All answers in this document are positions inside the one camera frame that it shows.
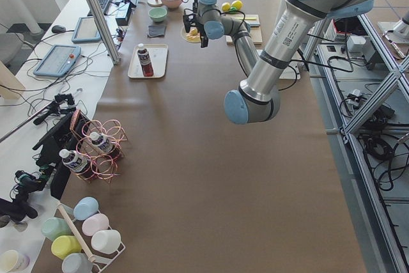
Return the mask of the computer mouse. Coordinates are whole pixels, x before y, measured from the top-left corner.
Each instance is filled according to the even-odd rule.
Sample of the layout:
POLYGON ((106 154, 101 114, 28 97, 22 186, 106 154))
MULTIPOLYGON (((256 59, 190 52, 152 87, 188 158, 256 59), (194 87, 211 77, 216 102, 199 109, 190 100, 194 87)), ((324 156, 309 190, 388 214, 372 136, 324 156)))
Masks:
POLYGON ((61 25, 55 25, 51 28, 52 33, 54 34, 60 34, 60 33, 65 33, 66 32, 66 27, 61 26, 61 25))

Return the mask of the grey cup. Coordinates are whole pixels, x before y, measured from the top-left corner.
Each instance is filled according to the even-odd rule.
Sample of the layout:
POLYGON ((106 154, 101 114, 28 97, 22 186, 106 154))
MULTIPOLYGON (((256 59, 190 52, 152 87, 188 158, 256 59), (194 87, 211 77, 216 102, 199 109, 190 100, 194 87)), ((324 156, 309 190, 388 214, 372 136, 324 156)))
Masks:
POLYGON ((69 254, 62 263, 61 269, 64 273, 90 273, 93 264, 83 253, 69 254))

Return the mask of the yellow lemon far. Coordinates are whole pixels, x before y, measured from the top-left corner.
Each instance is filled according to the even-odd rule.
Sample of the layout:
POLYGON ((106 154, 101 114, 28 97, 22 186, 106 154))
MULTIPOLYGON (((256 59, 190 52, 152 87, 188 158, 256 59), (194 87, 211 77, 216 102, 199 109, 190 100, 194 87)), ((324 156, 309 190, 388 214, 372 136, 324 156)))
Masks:
POLYGON ((222 8, 223 12, 228 12, 231 9, 231 4, 230 3, 223 3, 221 8, 222 8))

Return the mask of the teach pendant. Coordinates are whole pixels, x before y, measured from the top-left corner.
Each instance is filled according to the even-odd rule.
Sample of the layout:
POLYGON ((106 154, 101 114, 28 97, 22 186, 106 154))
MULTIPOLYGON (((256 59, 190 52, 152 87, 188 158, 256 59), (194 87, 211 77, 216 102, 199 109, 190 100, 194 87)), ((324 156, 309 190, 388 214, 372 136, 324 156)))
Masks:
POLYGON ((78 19, 72 35, 73 43, 94 43, 100 39, 100 33, 92 16, 78 19))
POLYGON ((33 74, 42 77, 62 77, 72 70, 81 51, 77 45, 53 45, 33 74))

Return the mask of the yellow lemon near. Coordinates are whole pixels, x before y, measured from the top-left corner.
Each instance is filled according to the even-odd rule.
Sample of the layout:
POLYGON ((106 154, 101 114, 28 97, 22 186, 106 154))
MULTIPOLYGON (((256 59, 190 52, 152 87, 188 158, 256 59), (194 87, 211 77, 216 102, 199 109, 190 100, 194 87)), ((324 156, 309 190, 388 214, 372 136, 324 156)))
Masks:
POLYGON ((243 7, 243 3, 241 0, 235 0, 231 3, 232 10, 241 10, 243 7))

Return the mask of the yellow lemon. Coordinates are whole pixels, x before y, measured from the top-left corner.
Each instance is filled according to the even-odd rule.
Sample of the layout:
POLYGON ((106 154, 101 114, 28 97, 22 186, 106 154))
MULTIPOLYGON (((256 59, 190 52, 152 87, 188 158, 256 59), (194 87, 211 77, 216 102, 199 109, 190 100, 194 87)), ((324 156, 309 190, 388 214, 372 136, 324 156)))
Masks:
POLYGON ((228 12, 231 9, 231 4, 230 3, 223 3, 221 8, 222 8, 223 12, 228 12))
POLYGON ((232 10, 241 10, 243 7, 243 3, 241 0, 235 0, 231 3, 232 10))

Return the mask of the grey folded cloth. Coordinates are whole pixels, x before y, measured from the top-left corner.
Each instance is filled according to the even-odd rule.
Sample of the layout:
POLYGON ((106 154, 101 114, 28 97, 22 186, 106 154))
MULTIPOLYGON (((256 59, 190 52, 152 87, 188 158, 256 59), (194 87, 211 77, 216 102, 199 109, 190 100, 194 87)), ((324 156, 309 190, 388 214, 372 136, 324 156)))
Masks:
POLYGON ((166 25, 149 25, 148 26, 148 37, 163 37, 166 34, 166 25))

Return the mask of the wooden cutting board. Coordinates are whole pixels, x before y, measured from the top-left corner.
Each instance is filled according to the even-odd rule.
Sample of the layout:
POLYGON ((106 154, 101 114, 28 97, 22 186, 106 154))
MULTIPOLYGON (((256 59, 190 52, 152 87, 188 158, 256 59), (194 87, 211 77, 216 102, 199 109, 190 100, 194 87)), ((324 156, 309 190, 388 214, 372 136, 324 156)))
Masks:
MULTIPOLYGON (((231 14, 230 16, 232 16, 235 19, 239 19, 239 20, 243 19, 243 15, 239 14, 239 13, 231 14)), ((255 45, 261 45, 263 43, 263 38, 262 38, 262 33, 261 33, 261 24, 260 24, 260 21, 259 21, 259 15, 249 14, 249 15, 246 15, 246 16, 257 16, 258 17, 257 20, 245 20, 245 18, 244 18, 244 21, 246 23, 248 23, 248 25, 250 25, 250 27, 251 27, 251 30, 250 30, 249 33, 250 33, 250 36, 252 38, 253 43, 255 45)), ((230 36, 226 36, 226 43, 228 45, 233 44, 232 38, 230 36)))

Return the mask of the mint green bowl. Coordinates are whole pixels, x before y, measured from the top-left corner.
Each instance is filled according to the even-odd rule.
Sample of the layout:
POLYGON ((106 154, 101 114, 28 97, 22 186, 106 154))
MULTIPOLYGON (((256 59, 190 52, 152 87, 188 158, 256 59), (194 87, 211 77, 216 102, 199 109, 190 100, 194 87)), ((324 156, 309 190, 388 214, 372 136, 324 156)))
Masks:
POLYGON ((163 22, 167 17, 167 10, 163 7, 152 8, 149 10, 148 16, 154 22, 163 22))

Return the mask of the yellow-green cup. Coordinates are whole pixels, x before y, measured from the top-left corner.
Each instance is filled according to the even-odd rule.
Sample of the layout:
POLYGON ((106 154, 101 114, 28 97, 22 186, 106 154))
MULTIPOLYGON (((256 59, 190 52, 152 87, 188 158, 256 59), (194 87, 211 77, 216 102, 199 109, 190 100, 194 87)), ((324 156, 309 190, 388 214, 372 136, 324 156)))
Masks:
POLYGON ((81 251, 82 247, 73 235, 59 236, 51 245, 51 253, 61 260, 64 260, 69 254, 81 251))

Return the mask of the pink cup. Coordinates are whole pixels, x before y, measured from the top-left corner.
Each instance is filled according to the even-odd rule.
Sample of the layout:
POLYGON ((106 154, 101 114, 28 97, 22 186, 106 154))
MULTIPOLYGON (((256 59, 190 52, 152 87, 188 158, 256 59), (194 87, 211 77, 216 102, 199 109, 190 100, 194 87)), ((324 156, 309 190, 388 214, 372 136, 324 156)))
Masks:
POLYGON ((109 218, 105 214, 97 213, 88 217, 82 224, 82 232, 92 237, 96 232, 109 229, 109 218))

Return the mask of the grey-white plate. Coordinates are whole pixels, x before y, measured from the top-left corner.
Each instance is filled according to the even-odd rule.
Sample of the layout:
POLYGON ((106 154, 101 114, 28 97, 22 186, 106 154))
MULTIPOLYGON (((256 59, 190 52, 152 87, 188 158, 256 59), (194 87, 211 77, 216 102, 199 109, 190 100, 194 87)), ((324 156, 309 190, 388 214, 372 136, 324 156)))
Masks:
POLYGON ((190 43, 200 43, 200 33, 196 27, 191 27, 189 32, 186 32, 185 27, 181 29, 181 37, 190 43))

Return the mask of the glazed twisted donut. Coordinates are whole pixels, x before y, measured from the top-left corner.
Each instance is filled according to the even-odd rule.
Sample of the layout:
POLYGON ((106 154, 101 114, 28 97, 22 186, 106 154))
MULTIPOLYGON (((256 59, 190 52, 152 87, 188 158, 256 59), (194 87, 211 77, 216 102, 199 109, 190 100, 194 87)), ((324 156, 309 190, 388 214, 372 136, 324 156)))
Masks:
POLYGON ((192 27, 191 30, 187 33, 187 38, 189 40, 197 40, 200 39, 200 34, 195 27, 192 27))

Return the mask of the cream rabbit tray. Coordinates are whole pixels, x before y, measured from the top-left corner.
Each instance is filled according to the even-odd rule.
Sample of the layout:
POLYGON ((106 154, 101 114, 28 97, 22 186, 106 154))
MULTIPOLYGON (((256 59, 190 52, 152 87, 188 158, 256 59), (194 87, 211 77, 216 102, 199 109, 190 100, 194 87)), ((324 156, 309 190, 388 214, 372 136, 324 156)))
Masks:
POLYGON ((130 65, 128 68, 128 77, 131 79, 158 79, 165 75, 167 63, 167 44, 145 44, 144 47, 150 54, 151 64, 153 66, 153 76, 143 75, 142 67, 137 56, 138 46, 133 50, 130 65))

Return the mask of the cream cup off rack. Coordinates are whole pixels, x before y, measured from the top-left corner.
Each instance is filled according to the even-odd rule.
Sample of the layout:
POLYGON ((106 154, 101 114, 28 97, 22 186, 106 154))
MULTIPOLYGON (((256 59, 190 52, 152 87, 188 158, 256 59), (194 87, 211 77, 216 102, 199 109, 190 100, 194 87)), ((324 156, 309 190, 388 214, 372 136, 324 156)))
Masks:
POLYGON ((28 267, 29 262, 28 256, 16 250, 7 250, 1 254, 1 272, 23 271, 28 267))

